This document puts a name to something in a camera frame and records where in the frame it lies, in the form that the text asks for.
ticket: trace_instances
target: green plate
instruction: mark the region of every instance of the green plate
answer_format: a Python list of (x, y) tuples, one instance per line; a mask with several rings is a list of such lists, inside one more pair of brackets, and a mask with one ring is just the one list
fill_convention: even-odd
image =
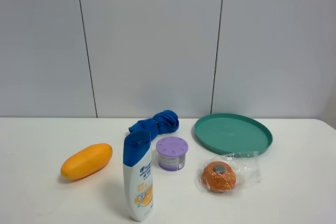
[(271, 132), (261, 123), (226, 113), (199, 119), (195, 134), (202, 145), (219, 154), (258, 152), (260, 155), (273, 141)]

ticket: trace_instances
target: clear plastic wrap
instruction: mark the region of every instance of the clear plastic wrap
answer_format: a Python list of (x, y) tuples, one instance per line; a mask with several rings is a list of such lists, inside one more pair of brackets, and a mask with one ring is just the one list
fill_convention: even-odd
[(200, 186), (212, 193), (224, 193), (260, 182), (258, 152), (232, 153), (202, 164)]

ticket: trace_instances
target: white table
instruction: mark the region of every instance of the white table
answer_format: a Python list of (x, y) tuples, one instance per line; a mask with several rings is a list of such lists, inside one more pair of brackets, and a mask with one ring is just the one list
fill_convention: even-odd
[[(138, 119), (0, 119), (0, 223), (132, 223), (125, 208), (123, 140)], [(186, 166), (158, 168), (153, 141), (154, 210), (144, 223), (335, 223), (336, 130), (310, 119), (260, 119), (274, 141), (259, 157), (261, 182), (215, 196), (199, 190), (197, 170), (216, 154), (192, 137), (196, 119), (172, 134), (189, 143)], [(94, 143), (113, 147), (111, 162), (75, 183), (59, 170)]]

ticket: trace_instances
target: blue cloth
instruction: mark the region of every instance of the blue cloth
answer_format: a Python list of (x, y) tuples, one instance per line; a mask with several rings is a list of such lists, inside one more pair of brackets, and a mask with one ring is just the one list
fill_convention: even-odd
[(129, 127), (129, 131), (132, 133), (137, 130), (147, 130), (151, 133), (151, 140), (156, 138), (157, 135), (164, 133), (172, 133), (179, 128), (179, 117), (174, 111), (165, 110), (162, 111), (153, 118), (140, 120), (132, 127)]

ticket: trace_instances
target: white plastic bottle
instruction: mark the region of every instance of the white plastic bottle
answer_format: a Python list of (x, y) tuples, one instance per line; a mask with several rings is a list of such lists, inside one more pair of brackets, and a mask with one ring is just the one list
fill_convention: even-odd
[(134, 220), (143, 221), (153, 209), (150, 132), (138, 130), (125, 138), (123, 173), (128, 212)]

